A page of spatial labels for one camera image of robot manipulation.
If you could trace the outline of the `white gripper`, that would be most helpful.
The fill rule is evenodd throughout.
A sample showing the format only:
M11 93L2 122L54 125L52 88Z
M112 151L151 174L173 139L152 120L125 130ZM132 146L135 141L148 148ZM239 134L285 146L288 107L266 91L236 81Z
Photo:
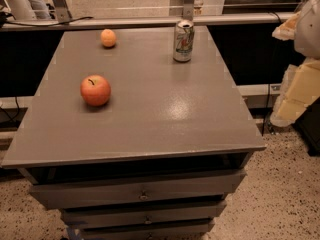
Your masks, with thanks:
M289 65L282 80L270 116L277 127L293 124L320 97L320 0L308 0L300 14L295 13L276 27L272 36L293 40L294 48L306 59L301 65Z

